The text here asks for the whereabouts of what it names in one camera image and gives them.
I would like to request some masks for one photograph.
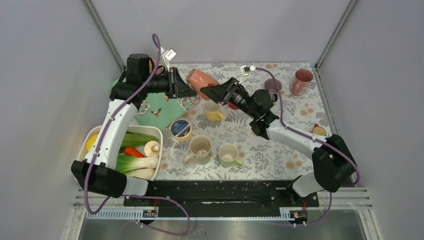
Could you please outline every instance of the tape roll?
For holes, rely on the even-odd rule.
[[[178,140],[178,141],[186,141],[188,140],[193,133],[193,127],[192,124],[186,120],[176,120],[174,121],[170,127],[169,130],[172,134],[172,136]]]

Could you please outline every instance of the green leek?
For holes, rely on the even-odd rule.
[[[128,173],[138,169],[155,169],[157,164],[158,157],[154,155],[148,157],[118,155],[115,170],[128,175]]]
[[[150,168],[137,169],[126,175],[129,177],[151,180],[155,175],[155,170]]]
[[[134,133],[127,131],[123,137],[121,147],[139,147],[146,145],[150,141],[157,141],[158,139],[154,136],[144,135],[140,133]]]

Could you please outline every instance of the white connector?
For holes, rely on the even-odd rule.
[[[166,71],[170,70],[170,61],[177,55],[177,53],[171,48],[165,50],[163,47],[160,47],[160,57],[165,66]]]
[[[241,84],[242,82],[246,81],[251,76],[251,72],[253,72],[255,70],[256,70],[256,67],[253,66],[253,65],[251,65],[251,66],[247,66],[247,65],[240,66],[241,79],[238,82],[238,84]]]
[[[163,53],[162,57],[163,57],[163,59],[170,62],[175,57],[175,55],[177,55],[177,53],[171,48],[168,51],[166,51],[165,53]]]

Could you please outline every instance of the white mug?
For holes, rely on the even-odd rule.
[[[191,139],[189,145],[190,153],[184,157],[185,164],[198,163],[205,165],[211,160],[212,141],[209,137],[198,135]]]

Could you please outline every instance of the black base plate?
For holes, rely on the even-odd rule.
[[[154,181],[149,182],[146,196],[169,197],[181,204],[191,217],[280,217],[280,207],[318,207],[318,197],[312,193],[296,199],[284,189],[292,181]],[[155,200],[130,197],[126,207],[153,207]],[[159,218],[184,217],[173,203],[160,200]]]

